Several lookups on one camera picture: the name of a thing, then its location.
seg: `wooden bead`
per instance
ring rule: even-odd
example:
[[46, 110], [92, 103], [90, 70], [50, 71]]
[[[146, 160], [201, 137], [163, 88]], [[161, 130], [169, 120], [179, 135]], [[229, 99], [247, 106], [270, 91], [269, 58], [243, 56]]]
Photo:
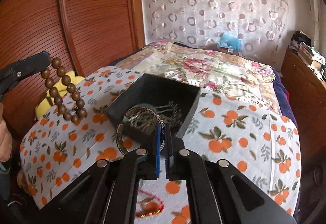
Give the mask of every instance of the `wooden bead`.
[[59, 67], [57, 69], [57, 75], [62, 78], [66, 74], [66, 69], [65, 67]]
[[62, 97], [61, 96], [55, 97], [54, 98], [54, 103], [55, 103], [55, 105], [60, 106], [63, 103]]
[[51, 89], [54, 86], [53, 78], [48, 78], [45, 80], [45, 87]]
[[70, 83], [68, 86], [67, 86], [67, 91], [71, 94], [75, 93], [76, 91], [76, 86], [72, 83]]
[[69, 121], [71, 119], [71, 113], [70, 112], [65, 112], [63, 114], [63, 118], [66, 120], [66, 121]]
[[78, 121], [80, 121], [80, 118], [78, 117], [78, 115], [73, 115], [73, 116], [71, 117], [71, 121], [72, 121], [73, 123], [77, 123]]
[[43, 71], [41, 71], [41, 77], [43, 79], [47, 79], [50, 76], [50, 70], [49, 69], [45, 69]]
[[59, 95], [59, 91], [58, 91], [58, 89], [57, 89], [56, 87], [52, 87], [52, 88], [50, 89], [50, 96], [53, 97], [53, 98], [55, 98], [55, 97], [57, 97], [58, 95]]
[[79, 99], [78, 101], [76, 101], [76, 104], [78, 108], [83, 108], [85, 106], [85, 102], [83, 99]]
[[86, 117], [86, 109], [85, 108], [78, 108], [77, 115], [80, 119]]
[[65, 114], [65, 113], [67, 112], [67, 108], [65, 107], [64, 104], [58, 106], [58, 112], [59, 112], [60, 114]]
[[80, 94], [79, 92], [75, 92], [71, 95], [71, 97], [74, 101], [78, 101], [80, 99]]
[[61, 66], [61, 59], [59, 57], [56, 57], [52, 60], [52, 66], [53, 68], [57, 69]]
[[64, 75], [61, 79], [63, 85], [68, 86], [71, 82], [70, 76]]

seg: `orange print tablecloth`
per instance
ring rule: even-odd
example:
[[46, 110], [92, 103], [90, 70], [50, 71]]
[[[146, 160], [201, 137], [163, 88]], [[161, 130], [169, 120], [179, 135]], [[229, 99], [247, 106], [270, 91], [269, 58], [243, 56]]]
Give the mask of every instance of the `orange print tablecloth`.
[[[77, 124], [58, 116], [52, 107], [24, 137], [20, 151], [29, 190], [39, 208], [46, 206], [97, 159], [115, 160], [120, 152], [114, 141], [115, 128], [104, 109], [142, 73], [114, 66], [104, 67], [77, 85], [88, 117]], [[185, 146], [204, 159], [229, 160], [276, 203], [293, 213], [300, 175], [300, 145], [295, 125], [268, 107], [202, 88], [198, 109], [183, 137]], [[70, 96], [67, 108], [74, 106]], [[126, 148], [139, 147], [123, 137]], [[137, 211], [164, 204], [156, 216], [135, 223], [188, 223], [184, 181], [165, 179], [165, 164], [157, 181], [140, 182]]]

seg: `stack of clothes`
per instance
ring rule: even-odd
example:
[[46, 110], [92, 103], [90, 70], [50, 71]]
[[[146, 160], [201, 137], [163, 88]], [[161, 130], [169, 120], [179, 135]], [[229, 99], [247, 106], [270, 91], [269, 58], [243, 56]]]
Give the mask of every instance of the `stack of clothes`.
[[298, 54], [319, 79], [322, 79], [325, 58], [315, 47], [311, 47], [311, 39], [307, 35], [301, 31], [296, 31], [292, 36], [289, 48]]

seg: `gold bracelet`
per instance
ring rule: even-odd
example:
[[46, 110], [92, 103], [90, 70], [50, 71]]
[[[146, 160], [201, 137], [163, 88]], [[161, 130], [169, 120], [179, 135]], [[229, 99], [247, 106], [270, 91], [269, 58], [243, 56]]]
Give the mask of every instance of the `gold bracelet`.
[[[151, 109], [148, 109], [146, 107], [131, 108], [124, 114], [124, 116], [127, 119], [129, 119], [133, 114], [135, 114], [139, 111], [147, 111], [147, 112], [150, 112], [151, 114], [153, 114], [155, 116], [155, 118], [157, 119], [157, 122], [161, 126], [161, 135], [164, 135], [164, 122], [163, 122], [162, 118], [156, 112], [152, 111]], [[122, 130], [123, 130], [123, 124], [119, 124], [117, 127], [117, 130], [115, 132], [115, 143], [117, 144], [117, 148], [121, 152], [121, 154], [125, 156], [129, 151], [123, 145]], [[165, 144], [165, 142], [164, 142], [164, 138], [163, 138], [163, 142], [161, 144], [160, 150], [163, 149], [164, 144]]]

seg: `human hand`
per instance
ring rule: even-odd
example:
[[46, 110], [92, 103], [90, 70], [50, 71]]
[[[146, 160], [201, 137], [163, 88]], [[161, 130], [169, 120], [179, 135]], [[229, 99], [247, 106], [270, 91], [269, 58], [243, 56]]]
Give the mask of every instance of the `human hand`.
[[2, 113], [3, 104], [0, 102], [0, 162], [6, 162], [10, 158], [12, 140]]

